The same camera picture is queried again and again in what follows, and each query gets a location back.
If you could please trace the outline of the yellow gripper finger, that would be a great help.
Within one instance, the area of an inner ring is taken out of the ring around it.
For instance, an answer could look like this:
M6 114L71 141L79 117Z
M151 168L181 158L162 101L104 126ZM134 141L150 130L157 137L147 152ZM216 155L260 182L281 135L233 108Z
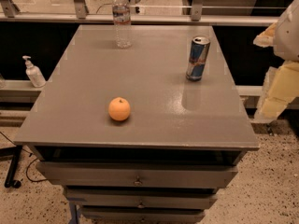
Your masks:
M273 47L276 27L276 22L268 26L263 32L254 38L253 44L262 48Z
M299 62L285 61L279 68L270 67L264 77L262 95L254 120L270 123L299 96Z

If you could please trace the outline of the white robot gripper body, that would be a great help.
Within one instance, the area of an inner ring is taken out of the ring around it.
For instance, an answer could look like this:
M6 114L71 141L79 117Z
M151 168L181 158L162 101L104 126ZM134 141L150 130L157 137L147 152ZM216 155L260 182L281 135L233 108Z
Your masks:
M278 19L274 53L286 61L299 61L299 0L293 0Z

